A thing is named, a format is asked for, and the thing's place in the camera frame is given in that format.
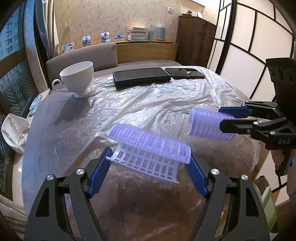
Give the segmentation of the person's right hand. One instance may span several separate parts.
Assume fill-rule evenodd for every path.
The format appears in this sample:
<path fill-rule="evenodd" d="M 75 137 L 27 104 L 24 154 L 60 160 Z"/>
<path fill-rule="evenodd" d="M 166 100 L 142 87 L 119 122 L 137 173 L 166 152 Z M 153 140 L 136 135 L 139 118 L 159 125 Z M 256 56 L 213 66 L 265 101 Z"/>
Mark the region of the person's right hand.
<path fill-rule="evenodd" d="M 296 154 L 296 150 L 292 149 L 291 150 L 291 155 L 292 155 L 291 167 L 292 168 L 295 168 L 295 154 Z M 282 163 L 282 161 L 284 160 L 283 150 L 272 150 L 271 155 L 272 155 L 273 161 L 276 164 L 276 166 L 279 166 Z"/>

